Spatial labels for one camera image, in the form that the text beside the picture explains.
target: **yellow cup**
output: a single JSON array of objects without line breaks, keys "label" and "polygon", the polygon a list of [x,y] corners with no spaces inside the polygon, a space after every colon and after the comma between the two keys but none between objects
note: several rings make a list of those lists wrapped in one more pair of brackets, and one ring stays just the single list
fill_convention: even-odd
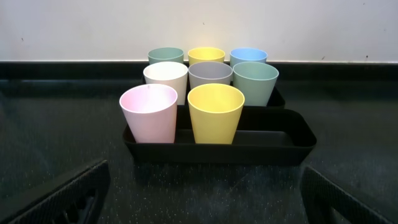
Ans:
[{"label": "yellow cup", "polygon": [[198,62],[224,62],[225,52],[215,47],[198,47],[188,51],[189,66]]},{"label": "yellow cup", "polygon": [[210,83],[188,94],[189,112],[196,143],[231,144],[244,103],[237,88]]}]

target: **black tabletop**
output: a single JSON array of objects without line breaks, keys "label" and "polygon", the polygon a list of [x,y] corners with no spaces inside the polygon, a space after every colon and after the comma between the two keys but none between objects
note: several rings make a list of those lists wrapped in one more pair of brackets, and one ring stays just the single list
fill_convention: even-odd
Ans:
[{"label": "black tabletop", "polygon": [[398,204],[394,82],[278,81],[286,108],[301,113],[318,138],[300,167],[136,165],[122,140],[118,102],[136,82],[82,82],[40,94],[1,85],[1,198],[102,157],[112,179],[98,223],[306,223],[305,163]]}]

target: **black baseboard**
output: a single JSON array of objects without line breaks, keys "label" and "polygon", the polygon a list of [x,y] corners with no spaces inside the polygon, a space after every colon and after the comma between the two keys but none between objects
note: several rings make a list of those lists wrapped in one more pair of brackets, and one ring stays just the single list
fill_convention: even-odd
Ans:
[{"label": "black baseboard", "polygon": [[[269,62],[279,80],[398,81],[398,63]],[[0,62],[0,80],[140,79],[148,62]]]}]

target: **tray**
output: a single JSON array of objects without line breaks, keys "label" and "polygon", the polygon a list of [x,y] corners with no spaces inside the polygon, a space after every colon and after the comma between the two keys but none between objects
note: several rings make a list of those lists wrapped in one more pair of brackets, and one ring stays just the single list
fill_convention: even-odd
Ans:
[{"label": "tray", "polygon": [[[145,78],[141,78],[142,84],[146,84]],[[189,80],[187,81],[187,92],[185,94],[185,106],[188,106],[188,93],[191,90],[191,86],[189,84]],[[285,108],[285,99],[282,97],[282,95],[279,93],[278,89],[274,86],[274,89],[272,90],[271,96],[269,97],[268,104],[267,104],[268,109],[284,109]]]},{"label": "tray", "polygon": [[177,107],[174,144],[136,143],[129,126],[123,139],[136,162],[279,166],[299,165],[317,143],[297,112],[254,106],[243,108],[232,144],[195,144],[187,106]]}]

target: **cup rim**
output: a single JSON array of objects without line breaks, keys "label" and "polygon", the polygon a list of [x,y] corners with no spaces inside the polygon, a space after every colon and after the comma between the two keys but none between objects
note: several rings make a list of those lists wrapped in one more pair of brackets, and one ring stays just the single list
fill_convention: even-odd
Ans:
[{"label": "cup rim", "polygon": [[[243,64],[243,63],[256,63],[256,64],[261,64],[261,66],[266,66],[266,67],[271,67],[271,68],[273,68],[276,72],[277,72],[277,74],[276,74],[276,76],[275,77],[272,77],[272,78],[248,78],[248,77],[245,77],[245,76],[243,76],[243,75],[241,75],[241,74],[239,74],[238,72],[236,72],[235,71],[235,67],[237,66],[237,65],[240,65],[240,64]],[[269,81],[269,80],[273,80],[273,79],[276,79],[276,78],[278,78],[278,76],[279,76],[279,71],[278,71],[278,69],[276,69],[274,66],[272,66],[272,65],[268,65],[268,64],[266,64],[266,63],[262,63],[262,62],[241,62],[241,63],[237,63],[236,65],[234,65],[234,67],[232,68],[232,70],[233,70],[233,72],[236,74],[236,75],[238,75],[238,76],[240,76],[240,77],[242,77],[242,78],[246,78],[246,79],[248,79],[248,80],[253,80],[253,81]]]},{"label": "cup rim", "polygon": [[[232,109],[232,110],[229,110],[229,111],[224,111],[224,112],[212,112],[212,111],[207,111],[207,110],[200,109],[200,108],[198,108],[197,106],[195,106],[195,105],[191,102],[189,96],[190,96],[190,94],[192,93],[192,91],[193,91],[194,89],[196,89],[196,88],[201,88],[201,87],[203,88],[204,86],[207,86],[207,85],[224,85],[224,86],[228,86],[229,88],[233,88],[233,89],[237,90],[237,91],[242,95],[243,101],[242,101],[242,103],[241,103],[239,106],[237,106],[235,109]],[[199,111],[202,111],[202,112],[205,112],[205,113],[211,113],[211,114],[225,114],[225,113],[234,112],[234,111],[238,110],[239,108],[241,108],[241,107],[243,106],[243,104],[244,104],[244,101],[245,101],[245,97],[244,97],[243,93],[241,92],[241,90],[239,90],[239,89],[237,89],[237,88],[235,88],[235,87],[233,87],[233,86],[225,85],[225,84],[220,84],[220,83],[208,83],[208,84],[196,86],[195,88],[191,89],[191,91],[189,91],[187,98],[188,98],[188,103],[189,103],[189,105],[193,106],[195,109],[197,109],[197,110],[199,110]]]},{"label": "cup rim", "polygon": [[[218,64],[223,64],[223,65],[225,65],[225,66],[227,66],[228,68],[231,69],[231,73],[230,73],[229,75],[227,75],[227,76],[225,76],[225,77],[221,77],[221,78],[203,78],[203,77],[199,77],[199,76],[197,76],[197,75],[194,75],[194,74],[190,71],[190,68],[193,67],[193,66],[195,66],[195,65],[201,64],[201,63],[218,63]],[[234,72],[234,71],[233,71],[233,69],[231,68],[231,66],[229,66],[229,65],[227,65],[227,64],[224,64],[224,63],[221,63],[221,62],[198,62],[198,63],[195,63],[195,64],[189,66],[189,68],[188,68],[188,73],[189,73],[190,75],[192,75],[193,77],[197,77],[197,78],[200,78],[200,79],[204,79],[204,80],[220,80],[220,79],[228,78],[228,77],[230,77],[230,76],[233,74],[233,72]]]},{"label": "cup rim", "polygon": [[[255,59],[255,60],[264,60],[264,59],[267,59],[267,58],[268,58],[268,53],[267,53],[266,51],[261,50],[261,49],[257,49],[257,48],[254,48],[254,47],[238,47],[238,48],[236,48],[236,49],[233,49],[232,51],[234,51],[234,50],[239,50],[239,49],[258,50],[258,51],[264,52],[264,53],[266,54],[265,57],[260,58],[260,59]],[[230,57],[234,57],[234,58],[239,59],[239,60],[253,61],[253,60],[248,60],[248,59],[244,59],[244,58],[235,57],[235,56],[232,55],[232,51],[229,53],[229,56],[230,56]]]},{"label": "cup rim", "polygon": [[[148,76],[148,75],[146,74],[146,71],[147,71],[147,69],[149,69],[149,67],[161,66],[161,65],[164,65],[165,63],[171,63],[171,64],[174,64],[174,65],[177,65],[177,66],[183,66],[183,67],[184,67],[184,73],[181,74],[181,75],[179,75],[179,76],[177,76],[177,77],[175,77],[175,78],[165,79],[165,80],[159,80],[159,79],[156,79],[156,78],[152,78],[152,77],[150,77],[150,76]],[[157,80],[157,81],[171,81],[171,80],[176,80],[176,79],[178,79],[178,78],[183,77],[183,76],[186,75],[187,73],[188,73],[188,67],[187,67],[186,65],[182,64],[182,63],[179,63],[179,62],[158,62],[158,63],[153,63],[153,64],[150,64],[150,65],[146,66],[146,67],[144,68],[144,71],[143,71],[143,74],[144,74],[145,77],[150,78],[151,80]]]},{"label": "cup rim", "polygon": [[[125,94],[127,94],[127,93],[130,92],[130,91],[134,91],[134,89],[136,89],[136,88],[144,88],[145,86],[148,86],[148,85],[152,85],[152,86],[162,86],[162,87],[166,87],[166,88],[168,88],[168,89],[171,89],[171,90],[175,93],[175,99],[173,100],[173,102],[172,102],[171,104],[169,104],[169,105],[166,106],[165,108],[162,108],[162,109],[160,109],[160,110],[150,111],[150,112],[138,112],[138,111],[133,111],[133,110],[129,110],[129,109],[127,109],[127,108],[125,108],[125,107],[123,106],[123,104],[122,104],[121,101],[122,101],[122,98],[124,97]],[[178,93],[177,93],[177,91],[174,90],[174,88],[172,88],[172,87],[170,87],[170,86],[168,86],[168,85],[163,85],[163,84],[144,84],[144,85],[135,86],[135,87],[133,87],[133,88],[131,88],[131,89],[125,91],[125,92],[122,94],[122,96],[120,96],[119,105],[120,105],[120,107],[121,107],[122,109],[124,109],[124,110],[126,110],[126,111],[128,111],[128,112],[130,112],[130,113],[135,113],[135,114],[152,114],[152,113],[157,113],[157,112],[166,110],[167,108],[170,108],[171,106],[173,106],[173,105],[177,102],[177,99],[178,99]]]},{"label": "cup rim", "polygon": [[[211,59],[206,59],[206,58],[200,58],[200,57],[193,57],[192,55],[190,55],[191,51],[193,51],[193,50],[198,50],[198,49],[213,49],[213,50],[218,50],[218,51],[221,51],[221,52],[223,53],[223,56],[221,56],[221,57],[215,57],[215,58],[211,58]],[[216,59],[220,59],[220,58],[225,57],[225,51],[224,51],[224,50],[221,50],[221,49],[219,49],[219,48],[216,48],[216,47],[195,47],[194,49],[191,49],[191,50],[188,51],[188,56],[191,57],[191,58],[194,58],[194,59],[199,59],[199,60],[216,60]]]},{"label": "cup rim", "polygon": [[[177,50],[181,51],[181,54],[180,54],[179,56],[170,57],[170,58],[155,58],[155,57],[149,56],[149,54],[150,54],[151,52],[153,52],[153,51],[155,51],[155,50],[160,50],[160,49],[177,49]],[[150,50],[150,51],[148,52],[148,57],[149,57],[149,58],[152,58],[152,59],[155,59],[155,60],[172,60],[172,59],[179,58],[179,57],[181,57],[181,56],[184,56],[184,51],[183,51],[182,49],[180,49],[180,48],[177,48],[177,47],[159,47],[159,48],[156,48],[156,49],[152,49],[152,50]]]}]

